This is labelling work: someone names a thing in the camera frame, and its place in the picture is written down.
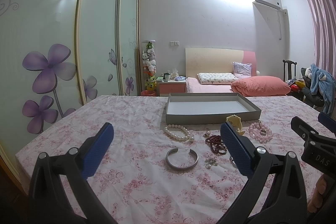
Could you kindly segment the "person's right hand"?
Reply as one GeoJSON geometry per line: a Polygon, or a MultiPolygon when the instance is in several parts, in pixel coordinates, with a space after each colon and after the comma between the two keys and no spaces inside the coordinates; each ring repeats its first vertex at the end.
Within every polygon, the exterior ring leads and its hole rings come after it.
{"type": "Polygon", "coordinates": [[[307,203],[307,211],[309,213],[316,213],[317,210],[322,206],[323,195],[326,191],[326,187],[327,182],[325,180],[325,175],[323,174],[316,182],[312,198],[307,203]]]}

